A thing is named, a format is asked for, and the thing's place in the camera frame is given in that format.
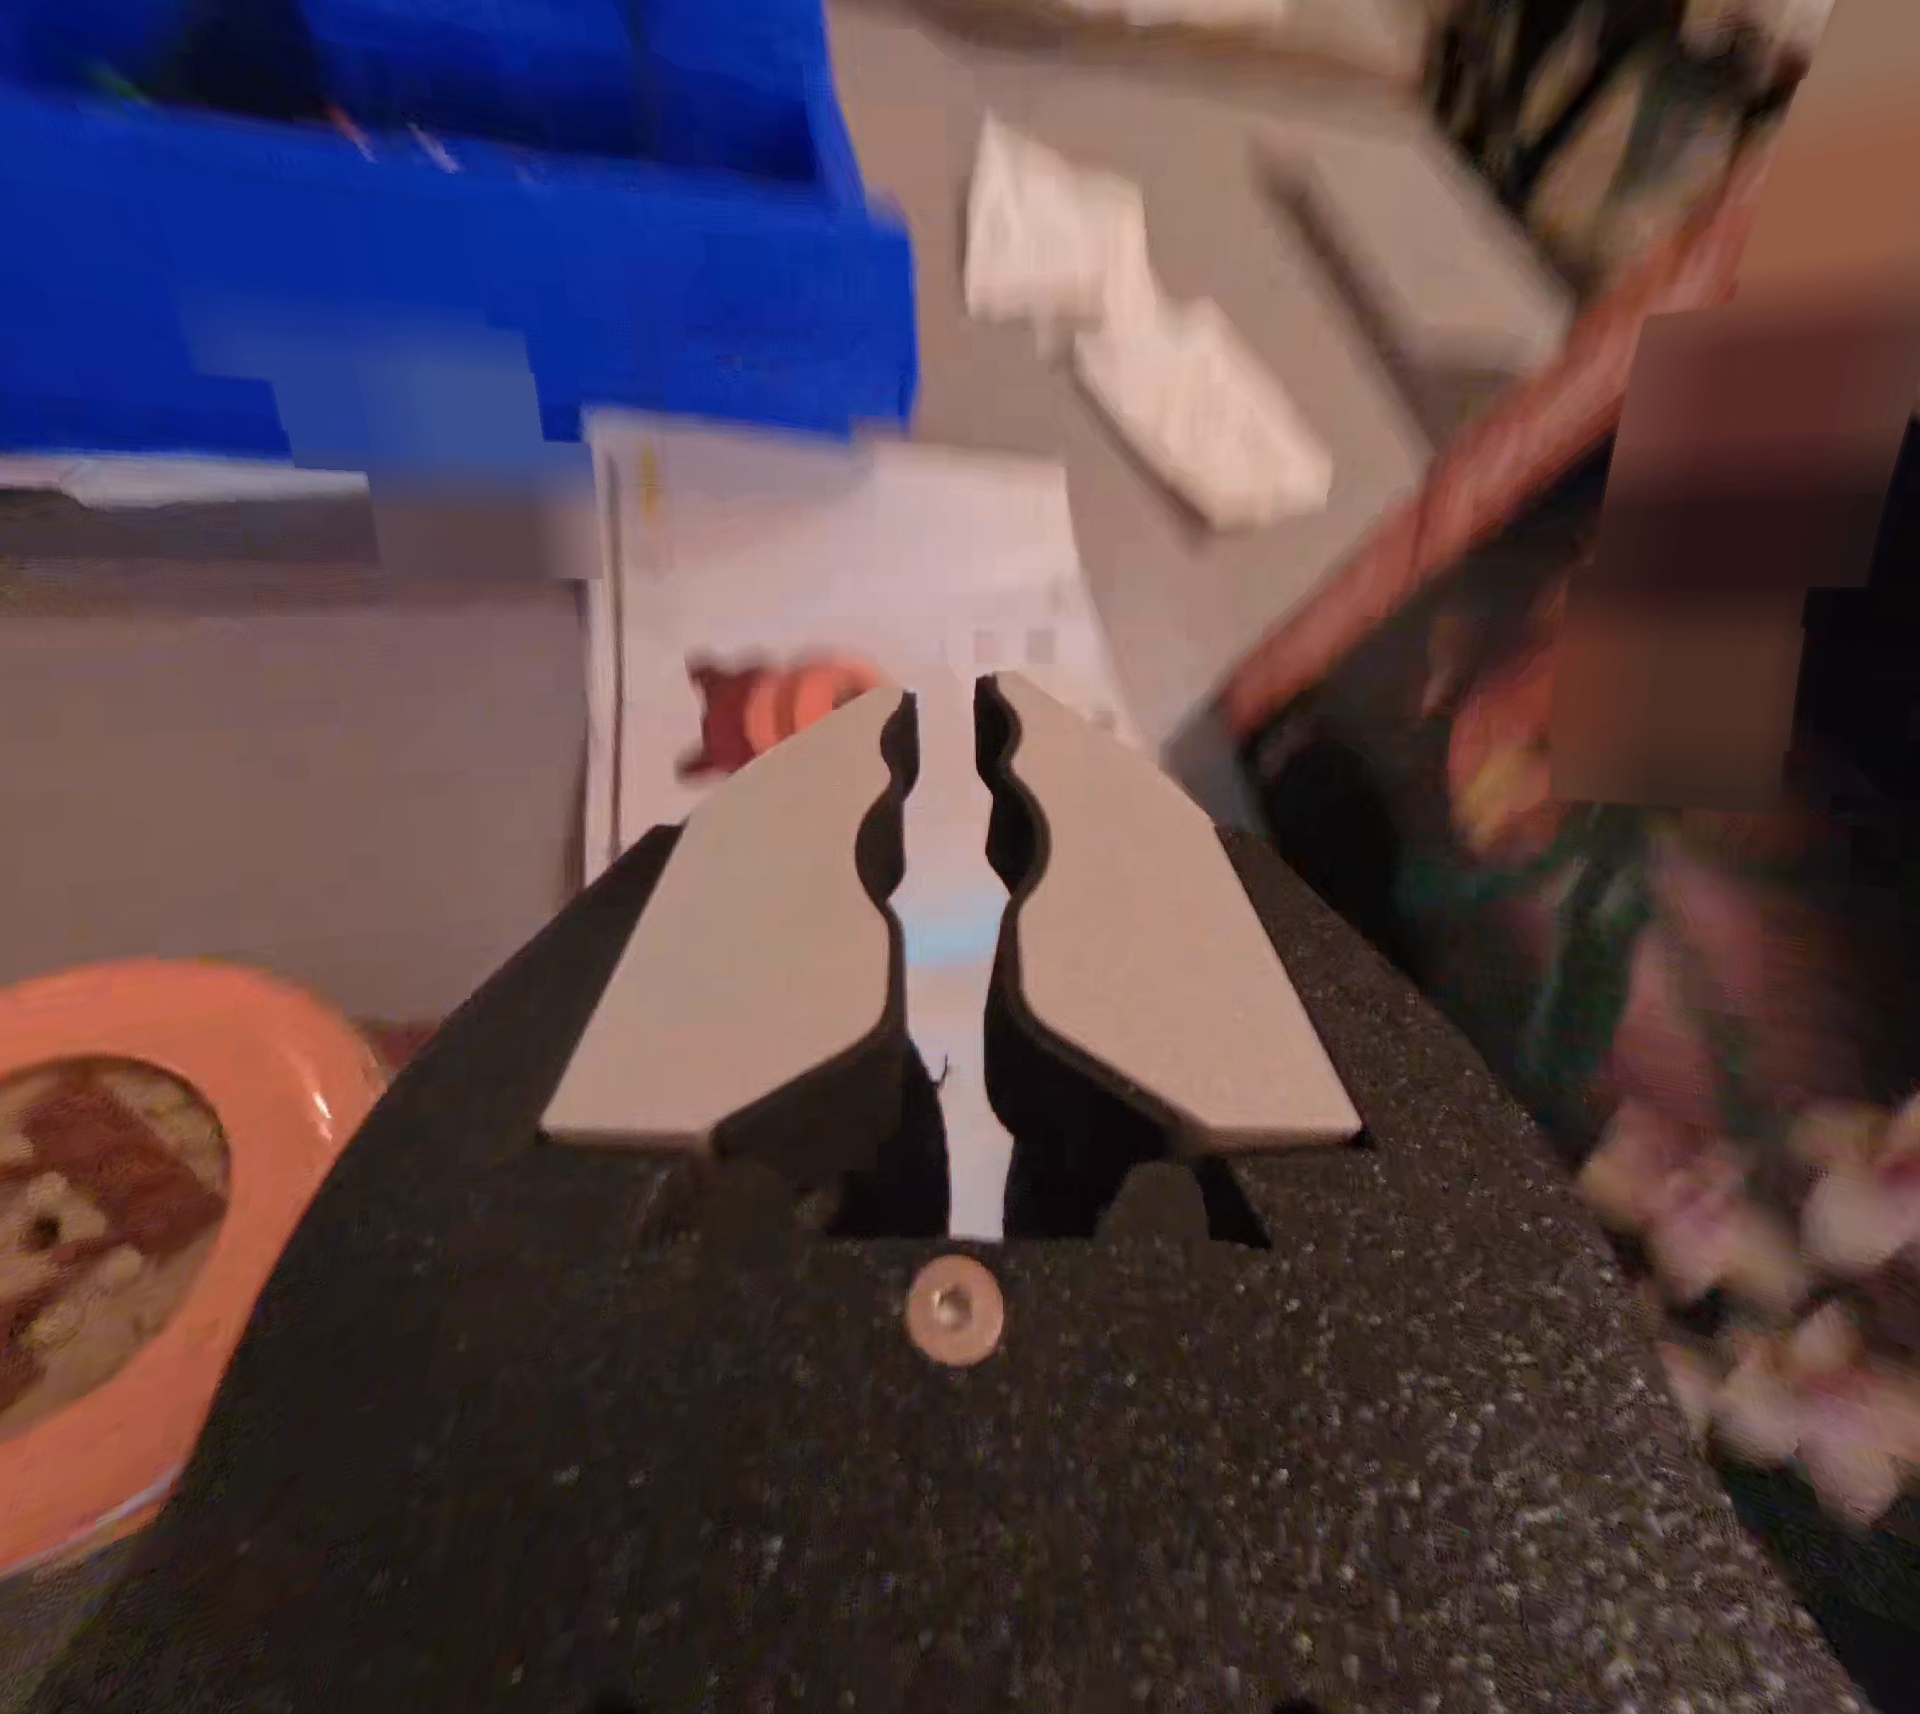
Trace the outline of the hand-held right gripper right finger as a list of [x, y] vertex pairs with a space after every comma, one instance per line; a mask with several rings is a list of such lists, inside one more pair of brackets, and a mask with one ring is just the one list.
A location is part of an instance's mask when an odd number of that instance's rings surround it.
[[1230, 1164], [1367, 1126], [1220, 827], [1029, 675], [983, 675], [972, 720], [1007, 887], [983, 1004], [1002, 1233], [1092, 1238], [1149, 1169], [1174, 1225], [1259, 1238]]

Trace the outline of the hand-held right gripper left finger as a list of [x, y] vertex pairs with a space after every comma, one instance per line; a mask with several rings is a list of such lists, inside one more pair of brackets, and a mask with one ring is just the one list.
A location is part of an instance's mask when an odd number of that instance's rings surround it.
[[546, 1140], [745, 1162], [827, 1196], [849, 1236], [949, 1232], [949, 1132], [894, 909], [918, 754], [915, 696], [880, 685], [669, 830]]

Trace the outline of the white instruction booklet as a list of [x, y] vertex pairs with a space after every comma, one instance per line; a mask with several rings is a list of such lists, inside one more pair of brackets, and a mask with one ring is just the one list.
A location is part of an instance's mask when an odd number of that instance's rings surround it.
[[589, 879], [790, 734], [828, 673], [936, 691], [1010, 670], [1141, 746], [1060, 462], [615, 409], [587, 440]]

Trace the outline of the grey desk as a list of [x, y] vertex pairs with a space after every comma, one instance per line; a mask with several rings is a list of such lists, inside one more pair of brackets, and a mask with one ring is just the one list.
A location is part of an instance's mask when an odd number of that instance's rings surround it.
[[[1065, 464], [1116, 680], [1215, 813], [1239, 658], [1558, 348], [1569, 304], [1415, 88], [1099, 46], [922, 0], [828, 0], [861, 164], [920, 272], [922, 446]], [[1070, 377], [961, 300], [987, 114], [1136, 180], [1155, 266], [1217, 300], [1336, 460], [1329, 512], [1204, 535]], [[266, 967], [359, 1021], [439, 1023], [582, 886], [580, 596], [292, 557], [36, 557], [4, 519], [4, 981], [127, 956]]]

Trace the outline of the black orchid set box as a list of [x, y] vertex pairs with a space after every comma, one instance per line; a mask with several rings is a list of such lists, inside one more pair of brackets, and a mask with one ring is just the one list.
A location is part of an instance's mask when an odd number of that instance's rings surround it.
[[1916, 1553], [1916, 429], [1875, 575], [1816, 592], [1785, 797], [1549, 788], [1553, 673], [1643, 325], [1732, 296], [1765, 165], [1320, 571], [1220, 713], [1293, 867], [1549, 1134], [1692, 1435]]

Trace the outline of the blue plastic bin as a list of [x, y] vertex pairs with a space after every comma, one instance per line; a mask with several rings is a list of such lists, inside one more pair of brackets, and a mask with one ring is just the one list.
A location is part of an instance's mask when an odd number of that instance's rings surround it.
[[7, 454], [526, 478], [903, 425], [825, 0], [4, 0]]

